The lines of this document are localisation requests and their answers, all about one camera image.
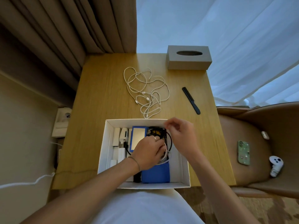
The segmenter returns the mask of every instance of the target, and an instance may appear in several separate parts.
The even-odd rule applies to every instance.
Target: bracelet
[[[135,162],[136,162],[136,163],[137,163],[137,165],[138,165],[139,172],[140,172],[141,170],[140,170],[140,166],[139,166],[139,163],[137,162],[137,160],[136,160],[134,157],[131,157],[131,156],[129,156],[128,158],[131,158],[131,159],[135,160]]]

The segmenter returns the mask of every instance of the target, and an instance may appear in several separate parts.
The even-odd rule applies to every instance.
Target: sheer white curtain
[[[299,101],[299,0],[137,0],[137,52],[209,46],[216,105]]]

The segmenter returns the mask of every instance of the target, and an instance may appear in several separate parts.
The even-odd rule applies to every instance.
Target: white shirt
[[[93,218],[92,224],[199,223],[204,222],[174,189],[118,189]]]

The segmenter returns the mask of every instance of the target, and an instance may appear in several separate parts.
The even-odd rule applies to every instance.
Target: floor
[[[201,187],[176,189],[206,224],[218,224],[211,205]],[[298,224],[299,200],[274,198],[245,198],[240,200],[262,224]]]

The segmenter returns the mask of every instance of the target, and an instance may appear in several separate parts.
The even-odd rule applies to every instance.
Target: hand
[[[157,165],[164,152],[167,150],[164,140],[159,136],[147,136],[136,145],[131,156],[136,159],[140,170],[147,170]]]
[[[192,123],[173,117],[167,120],[164,126],[170,131],[176,149],[185,156],[187,160],[201,153],[197,145],[195,128]]]

